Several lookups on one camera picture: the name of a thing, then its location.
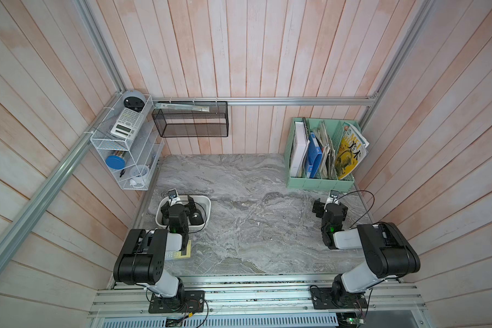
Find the white plastic storage box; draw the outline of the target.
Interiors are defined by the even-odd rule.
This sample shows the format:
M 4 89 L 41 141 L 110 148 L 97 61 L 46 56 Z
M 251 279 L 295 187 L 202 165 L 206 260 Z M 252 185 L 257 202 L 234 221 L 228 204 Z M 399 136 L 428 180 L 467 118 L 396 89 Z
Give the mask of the white plastic storage box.
M 210 219 L 210 211 L 211 211 L 211 200 L 204 195 L 191 195 L 191 198 L 195 202 L 195 207 L 202 213 L 202 224 L 200 225 L 192 225 L 189 223 L 189 231 L 196 232 L 204 228 L 206 223 L 209 223 Z M 155 223 L 160 228 L 165 228 L 166 225 L 163 223 L 163 214 L 161 212 L 161 208 L 169 203 L 169 198 L 165 197 L 159 203 L 159 208 L 157 209 L 156 215 L 154 217 Z

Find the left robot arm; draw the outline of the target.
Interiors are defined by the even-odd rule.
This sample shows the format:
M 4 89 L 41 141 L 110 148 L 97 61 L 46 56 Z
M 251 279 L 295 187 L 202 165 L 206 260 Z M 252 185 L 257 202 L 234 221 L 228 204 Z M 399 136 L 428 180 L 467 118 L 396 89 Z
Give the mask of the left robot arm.
M 202 214 L 191 196 L 169 194 L 161 207 L 165 228 L 132 229 L 122 246 L 113 268 L 116 282 L 142 284 L 147 291 L 162 299 L 181 302 L 185 298 L 183 282 L 164 268 L 169 251 L 186 251 L 189 244 L 189 222 L 203 224 Z

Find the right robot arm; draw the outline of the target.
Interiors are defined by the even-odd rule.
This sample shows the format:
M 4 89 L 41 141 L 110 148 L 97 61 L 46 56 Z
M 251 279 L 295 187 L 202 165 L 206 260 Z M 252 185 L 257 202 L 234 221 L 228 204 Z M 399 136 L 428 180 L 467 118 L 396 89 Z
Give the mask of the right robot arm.
M 345 230 L 348 208 L 335 198 L 317 199 L 312 212 L 321 219 L 323 243 L 330 250 L 362 250 L 365 261 L 338 275 L 330 295 L 338 303 L 363 295 L 389 277 L 401 278 L 420 270 L 418 254 L 393 223 L 361 224 Z

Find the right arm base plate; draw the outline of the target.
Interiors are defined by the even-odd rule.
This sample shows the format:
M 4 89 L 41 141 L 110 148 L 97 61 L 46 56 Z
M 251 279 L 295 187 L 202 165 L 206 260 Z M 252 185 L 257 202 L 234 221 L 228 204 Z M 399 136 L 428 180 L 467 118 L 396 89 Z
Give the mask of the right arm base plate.
M 349 293 L 342 288 L 319 288 L 316 285 L 311 285 L 309 291 L 315 310 L 361 310 L 368 307 L 363 293 Z

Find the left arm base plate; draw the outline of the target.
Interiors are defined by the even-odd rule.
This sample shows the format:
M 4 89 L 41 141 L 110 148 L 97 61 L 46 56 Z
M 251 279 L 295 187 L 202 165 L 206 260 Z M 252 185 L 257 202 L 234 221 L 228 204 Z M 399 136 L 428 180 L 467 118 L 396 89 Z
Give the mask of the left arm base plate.
M 201 290 L 180 291 L 175 297 L 165 298 L 153 294 L 148 312 L 150 314 L 199 313 L 205 308 L 205 292 Z

